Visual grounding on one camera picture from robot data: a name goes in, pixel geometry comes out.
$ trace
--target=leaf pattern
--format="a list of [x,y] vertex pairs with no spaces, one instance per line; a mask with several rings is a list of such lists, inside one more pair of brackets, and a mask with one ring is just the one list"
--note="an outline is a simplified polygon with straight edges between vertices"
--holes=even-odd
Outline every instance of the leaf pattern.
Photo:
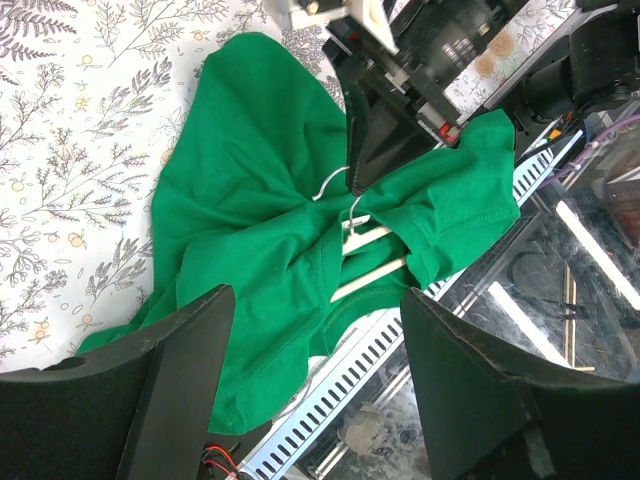
[[[472,113],[573,8],[530,0],[513,54],[447,94]],[[150,202],[203,62],[254,30],[344,106],[324,29],[280,32],[262,0],[0,0],[0,371],[73,355],[147,301]]]

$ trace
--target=green garment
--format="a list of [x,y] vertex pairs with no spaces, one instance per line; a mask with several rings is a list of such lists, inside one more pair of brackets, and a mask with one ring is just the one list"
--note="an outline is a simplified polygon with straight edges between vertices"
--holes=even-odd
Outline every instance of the green garment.
[[[514,132],[502,112],[465,129],[456,150],[428,153],[384,178],[356,215],[394,234],[343,259],[354,197],[344,177],[345,117],[283,47],[239,35],[210,55],[153,198],[154,293],[129,325],[91,335],[87,351],[161,320],[219,284],[238,298],[209,430],[245,433],[304,383],[308,359],[345,329],[467,267],[519,215]],[[407,256],[408,268],[330,303],[340,285]]]

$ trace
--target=purple cable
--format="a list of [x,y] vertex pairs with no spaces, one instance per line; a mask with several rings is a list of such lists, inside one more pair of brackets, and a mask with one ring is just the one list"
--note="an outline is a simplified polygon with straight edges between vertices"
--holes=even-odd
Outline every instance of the purple cable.
[[546,185],[549,185],[554,180],[559,180],[560,178],[564,177],[565,175],[567,175],[567,174],[569,174],[569,173],[571,173],[573,171],[580,170],[580,168],[582,167],[582,164],[586,160],[587,155],[589,154],[589,152],[591,152],[591,150],[593,150],[595,147],[597,147],[598,144],[604,138],[609,136],[609,134],[611,134],[613,132],[616,132],[620,127],[624,127],[625,125],[627,125],[629,123],[637,122],[639,120],[640,120],[640,114],[631,115],[630,117],[625,118],[624,120],[620,120],[620,121],[614,123],[613,125],[611,125],[610,127],[605,128],[602,132],[600,132],[598,135],[596,135],[596,138],[594,138],[592,141],[587,143],[587,145],[584,147],[584,150],[582,150],[574,160],[572,160],[571,162],[567,163],[561,170],[557,171],[556,173],[551,175],[549,178],[547,178],[544,182],[542,182],[540,184],[540,188],[542,188],[542,187],[544,187]]

